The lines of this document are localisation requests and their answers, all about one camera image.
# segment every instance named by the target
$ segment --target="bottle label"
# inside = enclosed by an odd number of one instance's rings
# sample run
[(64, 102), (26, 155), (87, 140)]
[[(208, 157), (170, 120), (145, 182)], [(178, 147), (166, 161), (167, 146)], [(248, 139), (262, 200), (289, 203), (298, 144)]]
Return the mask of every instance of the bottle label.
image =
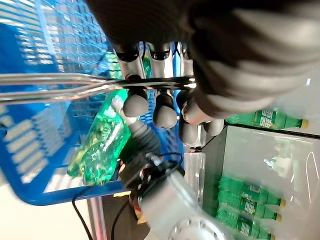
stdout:
[(260, 197), (260, 187), (257, 185), (244, 183), (242, 197), (257, 202)]
[(238, 216), (236, 221), (236, 231), (243, 235), (251, 236), (253, 222), (242, 216)]
[(259, 110), (255, 112), (254, 121), (257, 122), (260, 127), (268, 129), (275, 124), (276, 113), (277, 112), (271, 110)]
[(241, 198), (240, 201), (240, 211), (244, 211), (251, 215), (256, 215), (257, 211), (257, 203), (252, 201), (251, 199), (246, 199), (244, 197)]

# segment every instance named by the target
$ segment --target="green bottle row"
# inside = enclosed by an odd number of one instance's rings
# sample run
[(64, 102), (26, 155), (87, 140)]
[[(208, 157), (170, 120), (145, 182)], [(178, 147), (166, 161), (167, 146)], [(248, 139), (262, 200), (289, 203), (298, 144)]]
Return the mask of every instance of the green bottle row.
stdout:
[(286, 206), (286, 201), (284, 199), (268, 192), (265, 188), (245, 181), (235, 180), (230, 177), (223, 176), (221, 178), (219, 189), (220, 191), (231, 192), (263, 205), (278, 205), (283, 208)]
[(230, 124), (242, 124), (252, 127), (274, 130), (288, 128), (306, 129), (309, 125), (308, 120), (295, 118), (283, 112), (268, 109), (263, 109), (252, 113), (234, 115), (227, 118), (225, 121)]
[(247, 237), (254, 239), (276, 240), (276, 237), (273, 234), (265, 231), (256, 221), (247, 219), (227, 209), (219, 208), (215, 218), (219, 222), (231, 227), (236, 232)]
[(276, 239), (255, 220), (248, 219), (240, 213), (280, 222), (282, 215), (271, 211), (265, 205), (278, 205), (284, 208), (286, 205), (284, 199), (258, 185), (223, 176), (219, 182), (218, 202), (219, 209), (215, 217), (219, 222), (247, 237), (265, 240)]
[(282, 216), (265, 207), (265, 205), (254, 202), (251, 199), (236, 195), (228, 191), (220, 191), (218, 195), (219, 204), (227, 204), (228, 206), (239, 210), (240, 212), (250, 214), (262, 219), (273, 219), (281, 221)]

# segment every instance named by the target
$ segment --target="white floor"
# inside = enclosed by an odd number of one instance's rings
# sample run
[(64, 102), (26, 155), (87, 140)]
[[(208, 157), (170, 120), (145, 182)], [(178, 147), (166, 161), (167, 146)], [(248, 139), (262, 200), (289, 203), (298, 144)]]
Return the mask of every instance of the white floor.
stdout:
[[(86, 200), (76, 202), (91, 229)], [(0, 239), (88, 240), (71, 202), (32, 206), (18, 199), (9, 185), (0, 186)]]

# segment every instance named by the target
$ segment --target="gray fingertip pad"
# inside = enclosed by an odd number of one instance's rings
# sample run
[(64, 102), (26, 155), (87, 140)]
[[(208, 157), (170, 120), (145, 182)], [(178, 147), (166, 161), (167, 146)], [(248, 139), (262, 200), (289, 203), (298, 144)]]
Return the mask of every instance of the gray fingertip pad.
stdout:
[(185, 102), (188, 101), (190, 98), (191, 98), (190, 91), (187, 91), (187, 90), (180, 91), (175, 98), (178, 108), (181, 110), (184, 107)]
[(211, 136), (217, 136), (224, 129), (225, 121), (223, 119), (213, 119), (203, 125), (204, 130)]
[(180, 116), (178, 132), (179, 138), (184, 144), (192, 145), (198, 137), (198, 126), (187, 123)]
[(148, 108), (148, 100), (137, 94), (128, 96), (123, 104), (123, 112), (130, 118), (144, 115), (148, 111)]
[(177, 113), (166, 105), (157, 107), (153, 112), (153, 123), (158, 128), (173, 128), (177, 123)]

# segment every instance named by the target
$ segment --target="chrome bar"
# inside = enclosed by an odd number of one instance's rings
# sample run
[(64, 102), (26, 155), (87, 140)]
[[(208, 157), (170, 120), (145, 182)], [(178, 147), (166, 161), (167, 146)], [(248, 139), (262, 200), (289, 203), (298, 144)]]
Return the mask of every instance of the chrome bar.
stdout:
[(86, 84), (62, 90), (41, 90), (29, 92), (0, 93), (0, 104), (28, 104), (43, 102), (59, 102), (75, 100), (107, 93), (118, 89), (144, 87), (146, 89), (189, 89), (192, 84), (190, 77), (148, 78), (132, 80), (110, 80), (100, 76), (91, 76), (80, 73), (44, 73), (44, 74), (2, 74), (1, 85), (25, 84)]
[(2, 85), (42, 85), (42, 84), (85, 84), (103, 83), (109, 80), (101, 76), (81, 73), (19, 73), (0, 74)]

